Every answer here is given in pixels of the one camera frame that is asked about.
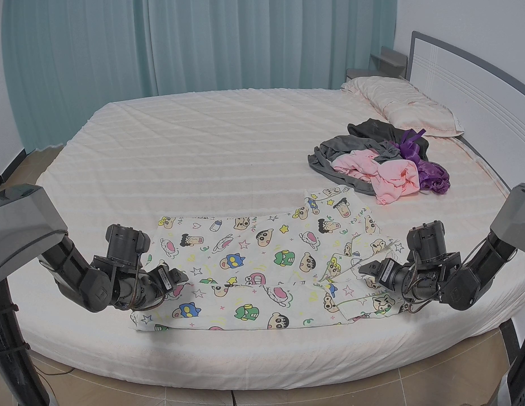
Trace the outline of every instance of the curtain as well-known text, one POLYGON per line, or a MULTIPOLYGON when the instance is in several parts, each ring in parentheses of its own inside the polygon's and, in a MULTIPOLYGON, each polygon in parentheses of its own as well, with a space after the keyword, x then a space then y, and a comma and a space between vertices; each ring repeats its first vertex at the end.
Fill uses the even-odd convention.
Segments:
POLYGON ((4 0, 2 42, 27 151, 103 105, 240 88, 339 88, 392 48, 396 0, 4 0))

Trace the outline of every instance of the bed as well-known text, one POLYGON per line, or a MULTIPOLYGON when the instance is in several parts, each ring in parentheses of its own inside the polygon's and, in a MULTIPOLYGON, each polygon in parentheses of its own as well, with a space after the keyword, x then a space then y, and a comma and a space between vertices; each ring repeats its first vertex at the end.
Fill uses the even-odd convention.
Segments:
MULTIPOLYGON (((417 194, 388 206, 359 197, 381 228, 403 241, 410 227, 442 220, 448 250, 466 255, 487 234, 508 186, 525 181, 525 86, 417 33, 408 78, 465 128, 464 141, 430 138, 429 158, 446 167, 452 187, 442 197, 417 194)), ((105 254, 104 231, 112 223, 152 233, 155 219, 171 211, 243 217, 293 210, 303 203, 304 189, 329 183, 309 168, 307 154, 322 140, 347 133, 348 123, 368 118, 381 116, 361 95, 321 89, 194 92, 111 103, 67 143, 37 184, 90 260, 105 254)), ((525 254, 503 267, 468 311, 432 303, 416 315, 294 330, 139 332, 128 328, 127 312, 90 314, 65 299, 36 261, 9 283, 26 341, 57 361, 146 384, 291 389, 379 374, 497 327, 525 302, 525 254)))

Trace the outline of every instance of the pile of clothes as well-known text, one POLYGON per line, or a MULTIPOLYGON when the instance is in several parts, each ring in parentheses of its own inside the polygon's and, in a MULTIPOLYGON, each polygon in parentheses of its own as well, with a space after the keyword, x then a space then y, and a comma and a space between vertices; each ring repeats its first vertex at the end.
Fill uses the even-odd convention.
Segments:
POLYGON ((445 194, 449 174, 428 161, 424 130, 404 131, 390 123, 368 119, 347 125, 349 135, 338 135, 313 149, 311 168, 339 185, 374 195, 382 205, 418 191, 445 194))

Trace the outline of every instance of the white headboard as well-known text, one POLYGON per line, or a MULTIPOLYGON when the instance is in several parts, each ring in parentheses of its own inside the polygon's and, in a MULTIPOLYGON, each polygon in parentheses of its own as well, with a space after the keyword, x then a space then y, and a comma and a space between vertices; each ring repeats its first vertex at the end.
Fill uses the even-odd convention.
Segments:
POLYGON ((417 31, 411 36, 407 79, 453 112, 464 127, 463 141, 507 186, 525 182, 523 83, 473 54, 417 31))

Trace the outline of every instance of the white bed sheet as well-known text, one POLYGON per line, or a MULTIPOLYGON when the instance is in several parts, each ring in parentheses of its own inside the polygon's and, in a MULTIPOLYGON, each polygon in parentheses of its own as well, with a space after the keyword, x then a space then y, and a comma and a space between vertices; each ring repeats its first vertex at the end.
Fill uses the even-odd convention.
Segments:
MULTIPOLYGON (((90 261, 105 254, 112 223, 152 233, 164 214, 241 217, 300 206, 304 188, 329 182, 308 167, 307 154, 367 118, 381 119, 366 100, 319 89, 111 103, 67 143, 38 184, 90 261)), ((388 206, 360 197, 385 233, 405 242, 410 227, 440 219, 448 250, 466 255, 487 234, 504 195, 460 143, 430 138, 428 156, 449 171, 448 194, 416 194, 388 206)), ((416 315, 271 331, 137 332, 126 328, 126 312, 91 314, 65 299, 36 261, 9 280, 26 341, 60 362, 139 383, 289 389, 378 374, 495 328, 525 302, 525 254, 503 267, 468 311, 432 303, 416 315)))

